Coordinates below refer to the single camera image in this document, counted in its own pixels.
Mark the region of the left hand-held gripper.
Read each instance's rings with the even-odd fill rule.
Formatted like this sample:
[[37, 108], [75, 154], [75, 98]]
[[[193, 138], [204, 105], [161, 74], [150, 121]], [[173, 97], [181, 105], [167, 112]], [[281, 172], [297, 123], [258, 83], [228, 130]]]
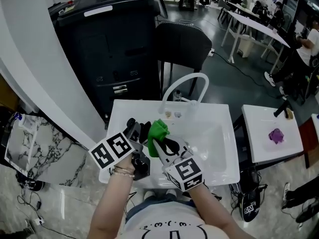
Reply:
[[150, 176], [150, 160], [143, 153], [143, 145], [140, 142], [142, 126], [134, 118], [127, 121], [126, 136], [119, 132], [97, 143], [89, 150], [89, 154], [96, 162], [100, 170], [109, 171], [128, 155], [132, 155], [132, 164], [135, 168], [135, 181]]

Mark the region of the green cloth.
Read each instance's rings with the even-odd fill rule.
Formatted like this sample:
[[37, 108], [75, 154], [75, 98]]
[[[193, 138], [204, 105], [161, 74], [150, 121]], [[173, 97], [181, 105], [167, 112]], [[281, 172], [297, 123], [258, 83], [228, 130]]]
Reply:
[[169, 134], [168, 126], [161, 119], [153, 122], [148, 132], [148, 150], [150, 157], [159, 157], [153, 140], [158, 140], [160, 143], [163, 143], [164, 138]]

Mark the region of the person's left forearm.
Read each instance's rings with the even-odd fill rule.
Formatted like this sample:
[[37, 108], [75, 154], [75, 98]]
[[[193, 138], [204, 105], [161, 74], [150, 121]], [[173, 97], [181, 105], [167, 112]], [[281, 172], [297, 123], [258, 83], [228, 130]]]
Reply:
[[135, 168], [128, 155], [117, 165], [93, 214], [87, 239], [115, 239], [122, 222]]

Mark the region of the person's right forearm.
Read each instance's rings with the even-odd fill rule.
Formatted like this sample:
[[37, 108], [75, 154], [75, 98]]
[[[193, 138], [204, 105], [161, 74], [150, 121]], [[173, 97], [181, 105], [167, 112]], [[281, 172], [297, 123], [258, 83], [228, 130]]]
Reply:
[[231, 214], [205, 185], [200, 184], [190, 189], [188, 193], [207, 225], [221, 229], [229, 239], [255, 239], [237, 225]]

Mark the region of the large white sink basin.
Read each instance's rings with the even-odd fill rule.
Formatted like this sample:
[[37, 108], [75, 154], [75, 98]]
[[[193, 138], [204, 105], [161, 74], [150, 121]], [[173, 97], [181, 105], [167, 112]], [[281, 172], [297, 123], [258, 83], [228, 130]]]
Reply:
[[127, 121], [139, 123], [161, 119], [171, 135], [183, 139], [202, 160], [205, 184], [208, 187], [237, 183], [240, 180], [235, 135], [228, 105], [201, 103], [192, 119], [184, 119], [188, 103], [166, 102], [159, 114], [161, 101], [115, 100], [107, 136], [124, 131]]

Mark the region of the person's white printed shirt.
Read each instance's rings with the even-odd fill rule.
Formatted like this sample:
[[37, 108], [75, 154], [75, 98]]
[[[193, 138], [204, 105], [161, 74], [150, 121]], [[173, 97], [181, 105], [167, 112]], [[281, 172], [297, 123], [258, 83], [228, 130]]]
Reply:
[[207, 225], [195, 208], [178, 202], [150, 205], [133, 215], [117, 239], [254, 239], [242, 230], [231, 235]]

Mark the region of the person's blue jeans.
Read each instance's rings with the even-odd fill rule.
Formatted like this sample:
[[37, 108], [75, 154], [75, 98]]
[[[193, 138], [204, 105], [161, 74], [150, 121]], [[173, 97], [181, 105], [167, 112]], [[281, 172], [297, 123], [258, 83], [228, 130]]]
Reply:
[[166, 194], [164, 194], [161, 197], [158, 197], [157, 195], [155, 195], [154, 197], [143, 200], [140, 204], [130, 209], [127, 213], [126, 220], [128, 221], [135, 214], [137, 214], [138, 212], [142, 211], [143, 209], [145, 209], [146, 207], [150, 205], [154, 205], [154, 204], [157, 205], [157, 204], [169, 203], [169, 202], [177, 202], [177, 203], [181, 203], [193, 208], [196, 207], [193, 200], [190, 200], [190, 201], [179, 200], [177, 197], [173, 195], [166, 195]]

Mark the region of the white curved faucet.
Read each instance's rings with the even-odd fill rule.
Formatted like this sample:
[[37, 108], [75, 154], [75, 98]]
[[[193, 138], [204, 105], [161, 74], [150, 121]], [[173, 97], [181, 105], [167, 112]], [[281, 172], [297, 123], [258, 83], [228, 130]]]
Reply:
[[203, 99], [203, 97], [208, 89], [208, 85], [209, 85], [209, 78], [203, 73], [191, 73], [191, 74], [183, 76], [180, 79], [178, 79], [177, 81], [175, 81], [165, 92], [165, 94], [162, 98], [162, 101], [161, 101], [161, 105], [158, 108], [158, 113], [159, 114], [164, 113], [167, 99], [174, 89], [176, 89], [180, 84], [182, 84], [190, 79], [197, 79], [197, 78], [203, 78], [205, 80], [204, 87], [199, 95], [198, 100], [197, 101], [196, 100], [189, 100], [189, 99], [184, 98], [184, 97], [180, 98], [183, 102], [188, 103], [184, 119], [188, 119], [188, 120], [192, 119], [195, 116], [195, 114], [200, 106], [200, 103], [201, 103], [201, 101], [202, 101], [202, 99]]

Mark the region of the marble pattern cabinet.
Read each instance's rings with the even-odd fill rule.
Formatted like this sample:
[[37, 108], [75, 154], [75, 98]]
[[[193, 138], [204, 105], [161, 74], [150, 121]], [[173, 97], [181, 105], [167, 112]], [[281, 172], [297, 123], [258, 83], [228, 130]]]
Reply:
[[4, 158], [15, 170], [36, 181], [81, 187], [86, 149], [43, 117], [25, 115], [23, 128], [10, 123]]

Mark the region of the dark grey machine cabinet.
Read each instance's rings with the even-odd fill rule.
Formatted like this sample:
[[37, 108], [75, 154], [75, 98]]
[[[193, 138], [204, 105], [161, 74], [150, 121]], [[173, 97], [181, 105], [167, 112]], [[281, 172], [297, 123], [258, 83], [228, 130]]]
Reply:
[[158, 100], [159, 0], [73, 0], [52, 21], [86, 95], [107, 120], [116, 99]]

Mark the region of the black round device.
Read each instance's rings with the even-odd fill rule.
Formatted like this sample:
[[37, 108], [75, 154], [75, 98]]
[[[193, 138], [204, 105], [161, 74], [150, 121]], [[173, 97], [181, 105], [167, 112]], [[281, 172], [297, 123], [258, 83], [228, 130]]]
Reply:
[[42, 190], [45, 186], [45, 182], [30, 179], [19, 172], [16, 173], [15, 177], [17, 179], [19, 186], [22, 189], [28, 189], [30, 191], [37, 192]]
[[243, 193], [239, 183], [236, 183], [238, 192], [238, 204], [241, 218], [244, 222], [251, 222], [259, 213], [261, 205], [261, 187], [257, 186], [253, 190]]

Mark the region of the dark grey chair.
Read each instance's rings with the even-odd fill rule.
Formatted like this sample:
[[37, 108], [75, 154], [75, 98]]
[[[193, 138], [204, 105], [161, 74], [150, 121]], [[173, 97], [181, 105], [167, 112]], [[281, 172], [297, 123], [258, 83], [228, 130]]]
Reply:
[[201, 28], [189, 24], [165, 21], [156, 27], [156, 59], [160, 64], [160, 94], [163, 94], [164, 64], [202, 70], [212, 48], [211, 40]]

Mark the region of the white waste bin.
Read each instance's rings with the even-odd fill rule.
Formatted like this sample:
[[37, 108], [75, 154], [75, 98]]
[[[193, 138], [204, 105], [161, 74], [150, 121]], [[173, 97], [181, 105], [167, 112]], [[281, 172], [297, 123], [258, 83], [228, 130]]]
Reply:
[[237, 53], [242, 56], [242, 58], [247, 58], [254, 46], [254, 43], [248, 39], [240, 39], [240, 43], [237, 49]]

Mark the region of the brown wooden cabinet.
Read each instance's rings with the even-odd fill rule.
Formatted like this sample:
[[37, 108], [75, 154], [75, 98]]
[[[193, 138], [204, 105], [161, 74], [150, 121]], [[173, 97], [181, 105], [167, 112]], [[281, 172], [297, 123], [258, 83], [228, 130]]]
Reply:
[[306, 169], [319, 161], [319, 140], [312, 118], [309, 118], [300, 127], [300, 136], [303, 144]]

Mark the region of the white long table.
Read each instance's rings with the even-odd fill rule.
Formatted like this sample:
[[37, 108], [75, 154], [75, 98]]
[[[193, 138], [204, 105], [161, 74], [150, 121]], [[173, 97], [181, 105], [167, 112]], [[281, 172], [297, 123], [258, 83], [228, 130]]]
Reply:
[[[233, 54], [234, 54], [235, 48], [237, 46], [238, 39], [248, 40], [251, 43], [254, 43], [256, 45], [259, 45], [259, 46], [265, 48], [264, 52], [261, 55], [261, 58], [263, 58], [263, 56], [266, 54], [267, 50], [272, 51], [272, 52], [274, 52], [277, 55], [277, 59], [276, 59], [274, 65], [273, 65], [273, 67], [272, 67], [272, 69], [270, 71], [270, 74], [273, 74], [273, 72], [274, 72], [274, 70], [275, 70], [275, 68], [277, 66], [277, 63], [279, 62], [279, 59], [280, 59], [280, 57], [281, 57], [281, 55], [283, 53], [284, 47], [290, 48], [289, 44], [278, 33], [275, 33], [273, 30], [267, 28], [266, 26], [254, 21], [254, 20], [251, 20], [251, 19], [249, 19], [247, 17], [244, 17], [244, 16], [242, 16], [240, 14], [237, 14], [237, 13], [234, 13], [234, 12], [231, 12], [231, 11], [229, 11], [228, 14], [231, 16], [231, 19], [230, 19], [230, 22], [229, 22], [228, 27], [226, 29], [224, 38], [222, 40], [221, 47], [224, 46], [228, 34], [230, 34], [234, 38], [234, 42], [233, 42], [232, 49], [231, 49], [231, 52], [230, 52], [230, 55], [229, 55], [229, 58], [228, 58], [227, 61], [229, 63], [232, 63]], [[237, 31], [233, 31], [231, 29], [231, 25], [232, 25], [234, 20], [236, 20], [239, 23]], [[243, 34], [241, 34], [241, 30], [242, 30], [243, 26], [247, 26], [249, 28], [249, 30], [250, 30], [250, 35], [249, 36], [244, 36]], [[260, 41], [254, 40], [252, 38], [252, 29], [254, 29], [256, 31], [259, 31], [259, 32], [269, 36], [271, 38], [271, 41], [269, 42], [269, 44], [266, 45], [266, 44], [264, 44], [264, 43], [262, 43]], [[277, 52], [275, 50], [275, 48], [273, 47], [272, 44], [273, 44], [274, 41], [277, 41], [277, 42], [282, 44], [280, 52]]]

